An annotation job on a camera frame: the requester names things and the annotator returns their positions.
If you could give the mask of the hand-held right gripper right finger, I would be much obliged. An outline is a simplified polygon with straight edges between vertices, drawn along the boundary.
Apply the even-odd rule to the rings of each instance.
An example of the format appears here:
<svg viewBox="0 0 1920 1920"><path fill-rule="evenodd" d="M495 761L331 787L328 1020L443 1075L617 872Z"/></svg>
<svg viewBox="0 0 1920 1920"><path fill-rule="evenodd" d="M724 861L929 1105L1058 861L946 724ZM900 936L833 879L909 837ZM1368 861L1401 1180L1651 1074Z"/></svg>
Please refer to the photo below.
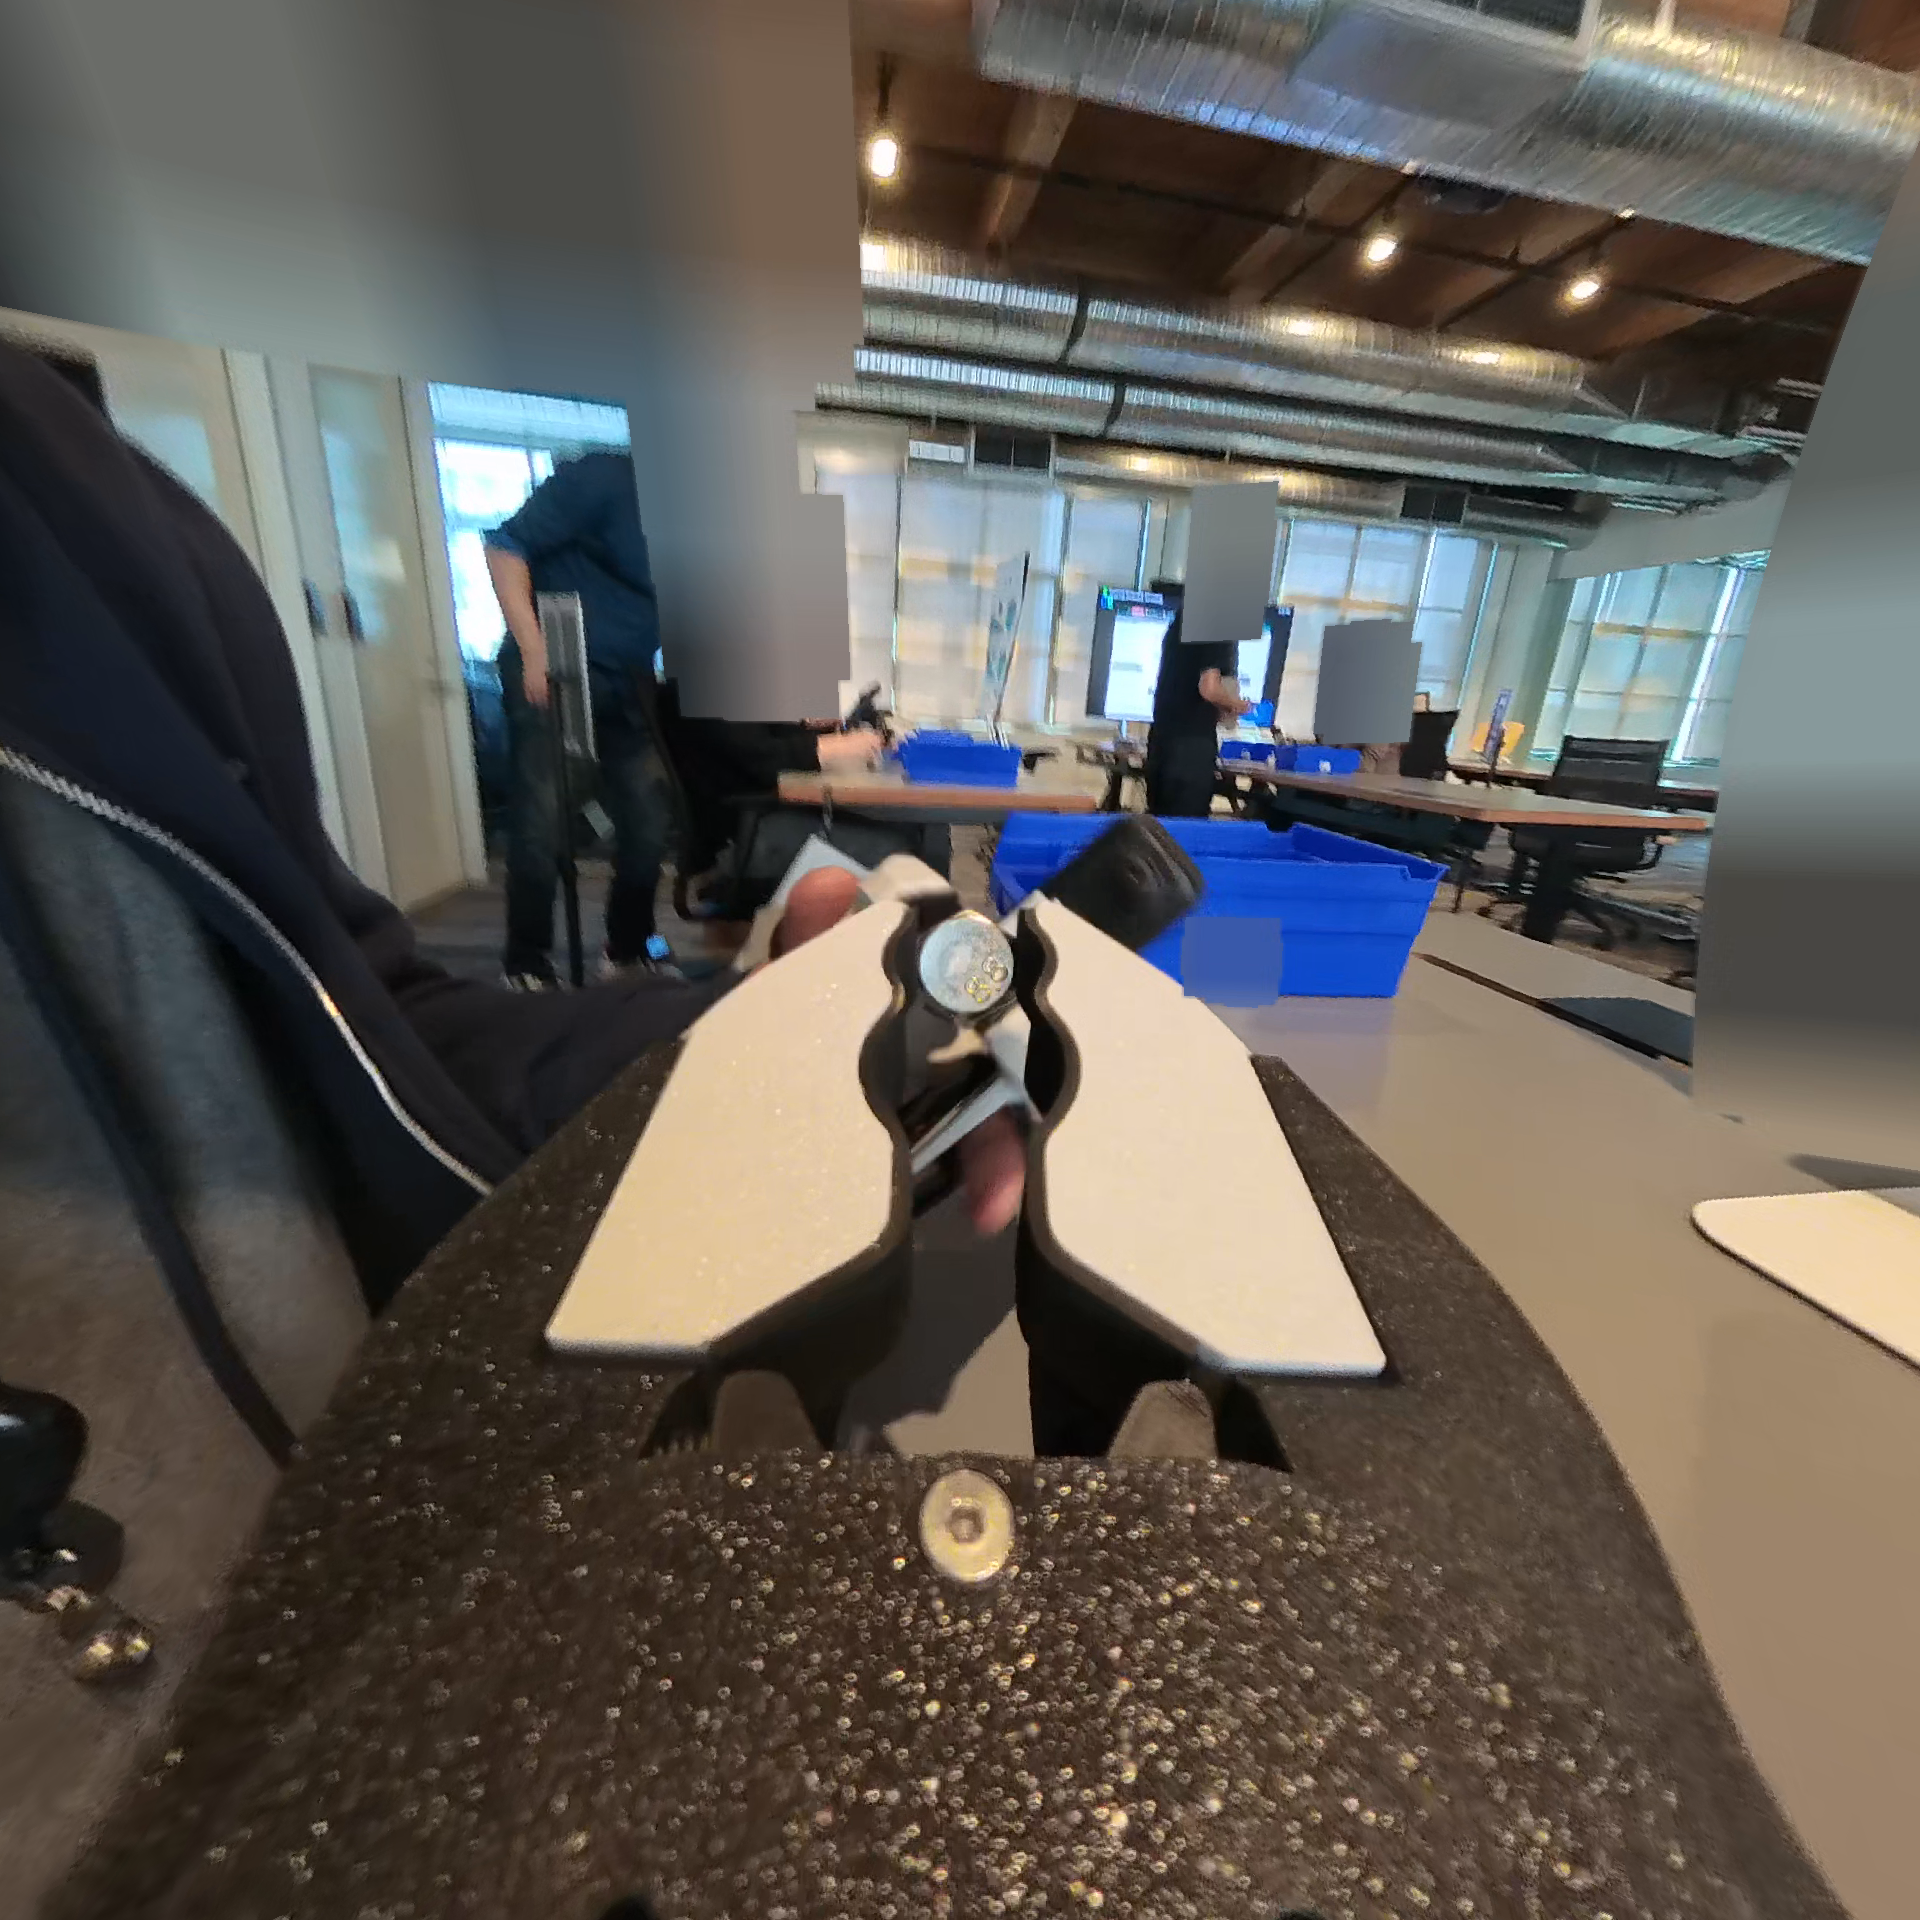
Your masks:
<svg viewBox="0 0 1920 1920"><path fill-rule="evenodd" d="M1022 1327L1086 1384L1378 1384L1384 1337L1243 1039L1069 911L1016 911Z"/></svg>

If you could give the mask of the black tripod stand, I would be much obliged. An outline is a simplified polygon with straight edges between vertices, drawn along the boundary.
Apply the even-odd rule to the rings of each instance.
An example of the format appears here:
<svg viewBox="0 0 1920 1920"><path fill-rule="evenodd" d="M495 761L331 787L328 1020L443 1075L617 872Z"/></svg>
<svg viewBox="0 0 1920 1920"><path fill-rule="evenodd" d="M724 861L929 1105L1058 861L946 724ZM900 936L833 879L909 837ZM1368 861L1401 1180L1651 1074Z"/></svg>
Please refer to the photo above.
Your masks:
<svg viewBox="0 0 1920 1920"><path fill-rule="evenodd" d="M584 983L584 924L581 924L581 879L578 879L578 816L593 793L593 704L589 704L589 646L584 612L578 592L537 592L537 632L547 650L547 745L551 782L558 802L556 823L556 872L563 911L563 958L570 983Z"/></svg>

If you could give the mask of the large silver air duct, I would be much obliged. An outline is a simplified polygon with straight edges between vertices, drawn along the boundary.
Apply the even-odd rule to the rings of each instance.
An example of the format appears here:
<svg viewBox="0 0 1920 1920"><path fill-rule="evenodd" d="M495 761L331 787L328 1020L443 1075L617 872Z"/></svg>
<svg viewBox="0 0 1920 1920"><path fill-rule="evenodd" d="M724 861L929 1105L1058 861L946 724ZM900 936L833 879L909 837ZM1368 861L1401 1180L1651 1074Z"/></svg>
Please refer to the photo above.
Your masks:
<svg viewBox="0 0 1920 1920"><path fill-rule="evenodd" d="M1915 74L1664 3L984 0L984 75L1545 206L1869 263Z"/></svg>

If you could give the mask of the printed banner stand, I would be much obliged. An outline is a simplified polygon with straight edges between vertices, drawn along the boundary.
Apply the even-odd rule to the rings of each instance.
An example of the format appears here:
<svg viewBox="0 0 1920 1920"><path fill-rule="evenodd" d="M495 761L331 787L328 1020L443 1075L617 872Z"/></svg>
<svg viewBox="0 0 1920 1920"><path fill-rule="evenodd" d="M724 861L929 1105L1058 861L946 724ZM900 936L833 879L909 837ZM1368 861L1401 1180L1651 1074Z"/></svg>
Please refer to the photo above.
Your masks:
<svg viewBox="0 0 1920 1920"><path fill-rule="evenodd" d="M992 579L992 606L989 606L989 661L981 684L981 715L992 732L1000 732L1004 690L1014 678L1016 646L1022 646L1022 612L1031 584L1031 552L997 566Z"/></svg>

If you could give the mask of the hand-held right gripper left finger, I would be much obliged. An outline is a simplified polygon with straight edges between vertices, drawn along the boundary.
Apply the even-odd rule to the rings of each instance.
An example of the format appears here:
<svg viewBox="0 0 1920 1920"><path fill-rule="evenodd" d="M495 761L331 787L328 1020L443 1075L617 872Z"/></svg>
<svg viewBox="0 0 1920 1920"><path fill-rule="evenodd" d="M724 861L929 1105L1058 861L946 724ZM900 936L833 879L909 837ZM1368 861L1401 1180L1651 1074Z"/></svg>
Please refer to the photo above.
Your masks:
<svg viewBox="0 0 1920 1920"><path fill-rule="evenodd" d="M900 1124L920 924L870 905L704 1015L584 1244L547 1348L864 1364L913 1268Z"/></svg>

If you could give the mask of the wooden office desk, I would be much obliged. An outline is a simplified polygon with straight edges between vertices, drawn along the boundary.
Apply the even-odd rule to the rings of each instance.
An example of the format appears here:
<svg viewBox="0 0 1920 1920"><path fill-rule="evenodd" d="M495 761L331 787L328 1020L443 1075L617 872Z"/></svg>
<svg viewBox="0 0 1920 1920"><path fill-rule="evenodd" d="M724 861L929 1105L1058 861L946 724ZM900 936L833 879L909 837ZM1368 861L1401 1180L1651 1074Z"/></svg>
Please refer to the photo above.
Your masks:
<svg viewBox="0 0 1920 1920"><path fill-rule="evenodd" d="M900 782L900 777L782 777L784 805L811 812L850 812L873 820L946 820L946 823L1004 823L1016 816L1049 816L1049 820L1089 820L1100 816L1095 793L1050 787L1016 782L1000 783L968 783L968 782Z"/></svg>
<svg viewBox="0 0 1920 1920"><path fill-rule="evenodd" d="M1424 820L1462 820L1489 825L1522 825L1522 830L1558 830L1558 837L1595 837L1595 830L1633 830L1633 837L1708 837L1716 823L1712 816L1692 812L1633 812L1609 802L1569 802L1569 796L1540 796L1522 787L1489 787L1489 783L1460 783L1460 782L1403 782L1403 777L1314 777L1314 772L1286 772L1271 763L1221 761L1221 782L1236 782L1243 787L1286 793L1286 796L1317 796L1341 805L1378 805L1389 816L1424 816Z"/></svg>

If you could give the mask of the person's left hand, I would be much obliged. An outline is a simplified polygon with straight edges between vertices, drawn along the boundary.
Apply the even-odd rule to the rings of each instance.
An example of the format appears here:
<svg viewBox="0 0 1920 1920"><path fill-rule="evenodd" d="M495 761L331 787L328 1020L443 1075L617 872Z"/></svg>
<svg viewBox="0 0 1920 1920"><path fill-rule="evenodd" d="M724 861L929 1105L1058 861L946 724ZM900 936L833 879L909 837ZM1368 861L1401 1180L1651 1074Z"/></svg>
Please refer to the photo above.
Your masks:
<svg viewBox="0 0 1920 1920"><path fill-rule="evenodd" d="M818 942L861 907L861 883L846 870L805 872L771 924L769 961ZM1016 1109L1000 1105L969 1124L969 1131L946 1152L959 1174L968 1212L981 1240L1004 1232L1022 1212L1027 1186L1027 1131Z"/></svg>

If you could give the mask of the large computer monitor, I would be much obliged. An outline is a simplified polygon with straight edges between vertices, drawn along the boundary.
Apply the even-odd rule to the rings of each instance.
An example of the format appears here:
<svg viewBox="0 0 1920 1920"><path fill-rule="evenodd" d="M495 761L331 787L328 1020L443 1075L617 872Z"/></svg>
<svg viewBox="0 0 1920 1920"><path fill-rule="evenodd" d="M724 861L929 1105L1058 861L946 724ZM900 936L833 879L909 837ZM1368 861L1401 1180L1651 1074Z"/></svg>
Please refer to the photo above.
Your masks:
<svg viewBox="0 0 1920 1920"><path fill-rule="evenodd" d="M1166 632L1185 606L1185 584L1120 588L1095 599L1086 715L1149 723L1163 678ZM1269 730L1286 684L1292 606L1269 606L1255 639L1236 646L1243 724Z"/></svg>

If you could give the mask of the black office chair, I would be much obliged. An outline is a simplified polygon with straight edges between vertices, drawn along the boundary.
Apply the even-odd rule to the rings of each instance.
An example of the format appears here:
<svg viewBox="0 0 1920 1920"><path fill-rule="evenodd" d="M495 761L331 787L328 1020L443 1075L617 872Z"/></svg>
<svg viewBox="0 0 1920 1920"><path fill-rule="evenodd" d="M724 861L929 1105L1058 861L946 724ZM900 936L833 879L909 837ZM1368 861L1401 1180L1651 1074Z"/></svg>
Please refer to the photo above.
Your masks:
<svg viewBox="0 0 1920 1920"><path fill-rule="evenodd" d="M1545 796L1652 812L1665 767L1665 743L1651 739L1585 739L1562 743L1562 761ZM1511 830L1511 890L1522 901L1519 933L1528 942L1551 942L1551 933L1578 915L1600 933L1600 949L1615 949L1620 924L1595 905L1595 879L1636 879L1664 855L1657 837L1620 825L1519 825Z"/></svg>

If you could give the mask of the silver hex bolt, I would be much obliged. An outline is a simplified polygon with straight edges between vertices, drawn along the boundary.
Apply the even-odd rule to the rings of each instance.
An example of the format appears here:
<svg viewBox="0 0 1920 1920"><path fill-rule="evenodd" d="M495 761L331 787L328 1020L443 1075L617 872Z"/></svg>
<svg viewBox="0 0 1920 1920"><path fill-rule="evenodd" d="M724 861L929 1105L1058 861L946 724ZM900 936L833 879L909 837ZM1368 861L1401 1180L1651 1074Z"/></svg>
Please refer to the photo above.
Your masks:
<svg viewBox="0 0 1920 1920"><path fill-rule="evenodd" d="M920 995L959 1027L1004 1019L1014 999L1014 974L1016 958L1008 933L969 907L948 911L920 936Z"/></svg>

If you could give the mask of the white rounded flat pad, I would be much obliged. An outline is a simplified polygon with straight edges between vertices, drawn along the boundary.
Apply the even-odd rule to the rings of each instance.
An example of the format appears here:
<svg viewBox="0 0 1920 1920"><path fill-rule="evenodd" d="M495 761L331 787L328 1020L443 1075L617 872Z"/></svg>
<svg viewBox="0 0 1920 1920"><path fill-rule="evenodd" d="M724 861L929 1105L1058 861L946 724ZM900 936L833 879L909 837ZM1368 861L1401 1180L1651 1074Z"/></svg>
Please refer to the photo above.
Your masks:
<svg viewBox="0 0 1920 1920"><path fill-rule="evenodd" d="M1692 1225L1796 1303L1920 1364L1915 1186L1706 1198Z"/></svg>

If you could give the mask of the person's navy zip jacket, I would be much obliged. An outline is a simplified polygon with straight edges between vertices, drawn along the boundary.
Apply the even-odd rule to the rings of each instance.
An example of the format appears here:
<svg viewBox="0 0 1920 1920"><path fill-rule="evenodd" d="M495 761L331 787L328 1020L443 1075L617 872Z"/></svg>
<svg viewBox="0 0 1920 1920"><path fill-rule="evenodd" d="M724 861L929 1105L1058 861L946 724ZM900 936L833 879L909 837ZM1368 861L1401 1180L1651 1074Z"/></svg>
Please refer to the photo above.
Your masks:
<svg viewBox="0 0 1920 1920"><path fill-rule="evenodd" d="M315 980L404 1115L409 1093L435 1100L357 946L399 907L351 879L321 825L268 584L231 527L109 425L98 373L22 342L0 371L0 566L5 761L180 850L265 929L265 973ZM421 1140L482 1195L520 1167L487 1180Z"/></svg>

